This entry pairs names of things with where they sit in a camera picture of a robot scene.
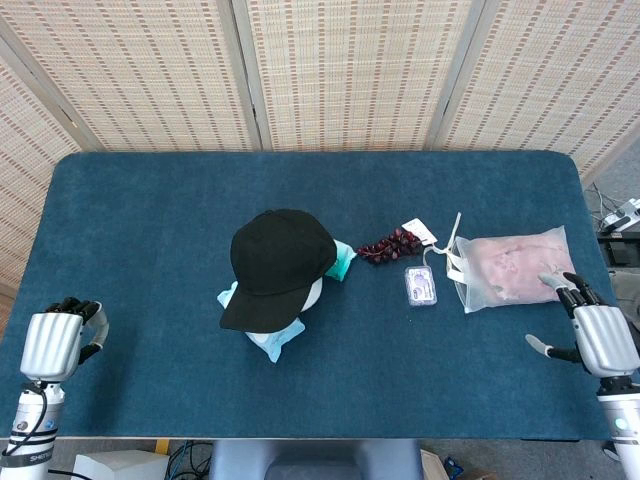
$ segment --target blue felt table cover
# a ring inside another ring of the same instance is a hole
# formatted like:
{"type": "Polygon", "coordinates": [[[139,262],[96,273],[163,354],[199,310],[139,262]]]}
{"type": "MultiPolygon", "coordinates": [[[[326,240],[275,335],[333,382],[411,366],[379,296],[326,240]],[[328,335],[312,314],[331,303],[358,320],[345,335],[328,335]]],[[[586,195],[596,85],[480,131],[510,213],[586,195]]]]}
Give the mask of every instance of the blue felt table cover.
{"type": "Polygon", "coordinates": [[[65,383],[66,436],[607,437],[578,366],[526,333],[574,338],[558,303],[465,315],[443,257],[438,303],[408,305],[418,257],[354,260],[301,315],[306,331],[271,363],[222,330],[216,295],[234,280],[233,233],[268,208],[315,215],[354,247],[414,217],[446,243],[565,225],[578,272],[612,291],[574,164],[551,152],[83,153],[56,168],[0,344],[8,434],[31,314],[73,295],[104,303],[102,353],[65,383]]]}

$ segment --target woven folding screen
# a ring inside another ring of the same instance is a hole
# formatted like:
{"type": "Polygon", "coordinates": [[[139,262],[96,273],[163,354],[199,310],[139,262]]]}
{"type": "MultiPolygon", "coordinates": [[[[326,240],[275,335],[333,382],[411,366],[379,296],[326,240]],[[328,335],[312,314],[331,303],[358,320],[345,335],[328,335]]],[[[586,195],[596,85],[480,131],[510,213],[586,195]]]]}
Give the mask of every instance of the woven folding screen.
{"type": "Polygon", "coordinates": [[[79,148],[1,58],[0,119],[0,283],[17,288],[53,167],[79,148]]]}
{"type": "Polygon", "coordinates": [[[504,0],[436,147],[568,153],[587,174],[640,121],[640,2],[504,0]]]}
{"type": "Polygon", "coordinates": [[[259,148],[217,2],[6,0],[0,16],[107,149],[259,148]]]}
{"type": "Polygon", "coordinates": [[[246,0],[274,150],[423,148],[471,0],[246,0]]]}
{"type": "Polygon", "coordinates": [[[11,313],[11,305],[8,302],[4,302],[0,299],[0,340],[2,340],[2,335],[4,333],[4,329],[7,326],[7,321],[9,319],[9,314],[11,313]]]}

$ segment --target price tag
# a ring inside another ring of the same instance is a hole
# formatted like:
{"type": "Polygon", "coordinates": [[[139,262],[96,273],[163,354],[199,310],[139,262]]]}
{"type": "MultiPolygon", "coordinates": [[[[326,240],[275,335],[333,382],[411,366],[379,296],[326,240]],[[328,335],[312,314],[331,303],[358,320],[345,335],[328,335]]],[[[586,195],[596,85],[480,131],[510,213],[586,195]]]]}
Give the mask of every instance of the price tag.
{"type": "Polygon", "coordinates": [[[420,221],[419,218],[414,218],[402,225],[406,231],[413,233],[420,239],[423,245],[433,245],[438,241],[433,233],[427,228],[427,226],[420,221]]]}

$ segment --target teal cloth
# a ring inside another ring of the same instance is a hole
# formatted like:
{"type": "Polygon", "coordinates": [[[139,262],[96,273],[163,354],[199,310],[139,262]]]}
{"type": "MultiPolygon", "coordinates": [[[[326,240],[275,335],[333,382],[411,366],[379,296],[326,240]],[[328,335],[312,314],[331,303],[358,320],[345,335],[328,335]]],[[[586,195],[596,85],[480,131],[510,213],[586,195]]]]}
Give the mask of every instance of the teal cloth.
{"type": "MultiPolygon", "coordinates": [[[[229,290],[220,292],[218,295],[218,302],[220,302],[222,308],[227,308],[236,288],[238,288],[238,282],[233,282],[229,290]]],[[[282,346],[294,337],[300,335],[302,332],[304,332],[304,324],[299,318],[296,318],[289,326],[277,332],[258,336],[256,336],[255,333],[246,332],[246,335],[249,337],[249,340],[265,351],[269,360],[276,363],[282,353],[282,346]]]]}
{"type": "Polygon", "coordinates": [[[335,278],[336,280],[343,281],[351,260],[356,256],[356,252],[353,251],[350,245],[340,242],[336,239],[333,240],[336,244],[336,261],[329,270],[325,273],[326,276],[335,278]]]}

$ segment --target white box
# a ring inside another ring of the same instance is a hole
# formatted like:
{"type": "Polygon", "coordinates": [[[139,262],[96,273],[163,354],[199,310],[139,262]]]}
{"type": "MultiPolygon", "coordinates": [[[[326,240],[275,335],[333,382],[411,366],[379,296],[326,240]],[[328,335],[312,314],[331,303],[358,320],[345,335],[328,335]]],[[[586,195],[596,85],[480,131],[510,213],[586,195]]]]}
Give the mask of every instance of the white box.
{"type": "Polygon", "coordinates": [[[76,455],[73,473],[92,480],[164,480],[169,457],[140,450],[76,455]]]}

